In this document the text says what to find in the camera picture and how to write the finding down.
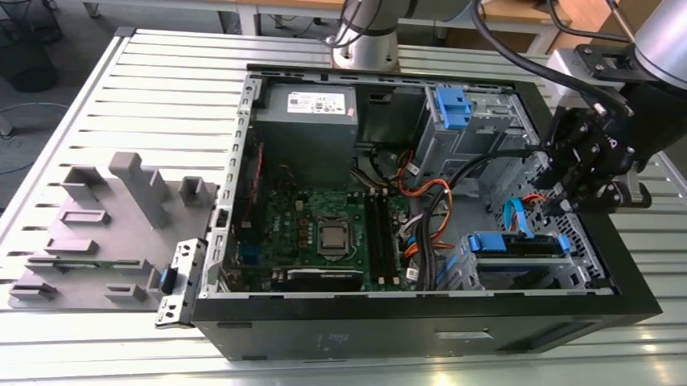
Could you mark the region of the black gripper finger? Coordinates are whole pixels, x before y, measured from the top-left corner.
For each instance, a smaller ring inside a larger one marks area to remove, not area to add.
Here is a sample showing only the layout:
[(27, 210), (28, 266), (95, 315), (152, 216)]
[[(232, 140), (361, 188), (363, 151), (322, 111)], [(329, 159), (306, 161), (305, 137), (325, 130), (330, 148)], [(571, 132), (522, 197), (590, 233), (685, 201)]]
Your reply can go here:
[(549, 167), (538, 177), (538, 187), (554, 187), (558, 183), (567, 187), (578, 183), (590, 160), (591, 122), (587, 109), (557, 109), (545, 145)]
[(562, 193), (558, 213), (614, 213), (619, 208), (649, 208), (651, 193), (639, 181), (642, 162), (630, 160), (618, 175), (599, 174), (590, 163), (558, 162)]

